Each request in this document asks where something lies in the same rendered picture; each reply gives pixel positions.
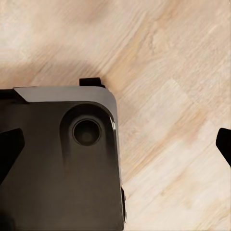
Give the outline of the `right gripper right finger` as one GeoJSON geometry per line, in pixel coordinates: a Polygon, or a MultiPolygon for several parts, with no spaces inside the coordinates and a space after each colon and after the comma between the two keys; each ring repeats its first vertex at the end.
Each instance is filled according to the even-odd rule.
{"type": "Polygon", "coordinates": [[[220,128],[218,131],[216,146],[231,166],[231,129],[220,128]]]}

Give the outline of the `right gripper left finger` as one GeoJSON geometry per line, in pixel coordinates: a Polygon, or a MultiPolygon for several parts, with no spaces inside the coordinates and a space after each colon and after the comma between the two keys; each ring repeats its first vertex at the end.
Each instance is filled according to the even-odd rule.
{"type": "Polygon", "coordinates": [[[0,185],[11,170],[25,146],[25,138],[20,128],[0,133],[0,185]]]}

